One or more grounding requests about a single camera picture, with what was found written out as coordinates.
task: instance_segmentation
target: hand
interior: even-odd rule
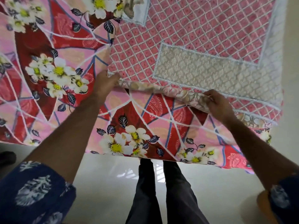
[[[118,85],[118,80],[120,77],[121,76],[119,74],[114,74],[108,78],[107,71],[101,71],[95,78],[93,93],[101,98],[106,99],[113,87]]]
[[[219,94],[216,90],[209,90],[204,92],[204,94],[209,96],[209,98],[205,97],[205,102],[212,116],[226,126],[226,128],[231,123],[238,121],[229,101],[223,95]]]

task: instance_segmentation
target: person's right arm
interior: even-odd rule
[[[213,117],[219,120],[233,135],[240,150],[249,161],[266,190],[272,185],[299,173],[299,166],[261,140],[234,114],[229,101],[215,90],[204,93],[210,96],[206,103]]]

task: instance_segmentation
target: leg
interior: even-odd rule
[[[162,224],[155,189],[154,167],[149,159],[141,159],[136,194],[126,224]]]
[[[191,189],[191,185],[183,176],[178,164],[163,161],[163,166],[167,188],[168,223],[208,224],[209,222],[197,205],[196,196]]]

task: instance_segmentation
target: sleeve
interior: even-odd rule
[[[273,185],[269,202],[279,224],[299,223],[299,174]]]
[[[50,167],[22,162],[0,181],[0,220],[3,223],[61,223],[76,189]]]

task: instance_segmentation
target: person's left hand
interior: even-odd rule
[[[114,86],[118,85],[121,78],[119,74],[107,77],[107,71],[101,71],[95,78],[93,93],[99,97],[106,98]]]

